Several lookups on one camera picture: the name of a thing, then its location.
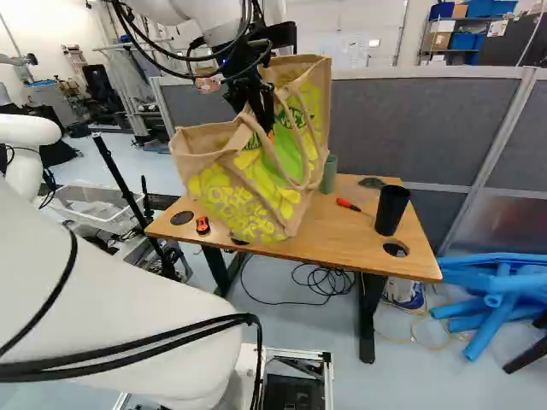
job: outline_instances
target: black pole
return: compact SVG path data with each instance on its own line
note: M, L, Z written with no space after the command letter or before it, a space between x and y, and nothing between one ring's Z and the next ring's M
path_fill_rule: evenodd
M104 143L103 138L101 136L93 137L93 141L95 142L95 145L97 146L99 150L99 153L103 157L104 162L106 162L106 166L109 168L110 173L112 173L112 176L114 177L116 183L118 184L118 187L120 188L120 191L121 191L121 195L129 204L129 208L131 208L131 210L133 211L135 218L137 218L138 223L141 225L144 231L146 226L148 226L148 223L146 222L146 219L144 218L143 213L141 212L140 208L135 202L133 193L129 190L129 188L126 185L126 181L121 176L120 170L118 169L118 167L116 166L116 163L114 162L114 159L112 158L112 153L106 147L106 144ZM171 263L171 261L165 256L165 254L162 251L162 248L160 247L160 244L153 237L147 237L147 238L152 244L152 248L154 248L154 250L160 256L160 259L162 260L162 266L163 266L162 276L164 278L172 279L178 282L179 280L177 279L177 276L175 275L173 263Z

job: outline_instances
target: black cup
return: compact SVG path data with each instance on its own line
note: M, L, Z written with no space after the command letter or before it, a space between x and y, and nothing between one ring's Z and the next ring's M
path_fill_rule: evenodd
M390 237L395 233L409 198L410 191L402 186L386 185L382 188L374 224L374 229L380 235Z

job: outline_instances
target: gray cubicle partition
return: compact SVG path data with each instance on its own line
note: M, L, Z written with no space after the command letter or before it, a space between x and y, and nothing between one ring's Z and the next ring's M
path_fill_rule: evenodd
M533 70L389 67L333 73L329 145L339 171L403 179L432 247L445 252L513 131ZM221 93L197 98L190 82L173 78L154 79L153 87L171 132L234 116ZM534 90L529 103L535 112L542 98L547 88ZM526 128L525 121L520 126ZM529 138L537 142L535 134ZM510 153L508 158L515 160Z
M547 70L451 241L451 252L547 253Z

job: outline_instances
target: orange object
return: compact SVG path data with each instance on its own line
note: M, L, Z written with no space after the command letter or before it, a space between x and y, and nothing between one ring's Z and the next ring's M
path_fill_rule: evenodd
M211 232L211 227L209 226L209 218L207 218L206 216L197 218L196 225L196 231L200 235L207 235L209 232Z
M354 205L350 201L346 201L345 199L336 198L336 203L338 205L340 205L341 207L348 208L348 209L351 209L353 211L361 212L361 209L359 207L357 207L356 205Z

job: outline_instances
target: tan tote bag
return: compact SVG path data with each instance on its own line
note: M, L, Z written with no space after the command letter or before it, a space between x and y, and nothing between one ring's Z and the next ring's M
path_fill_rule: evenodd
M269 135L247 106L232 122L180 127L169 143L189 196L249 243L297 234L323 176L330 128L330 58L278 57L261 73L275 84Z

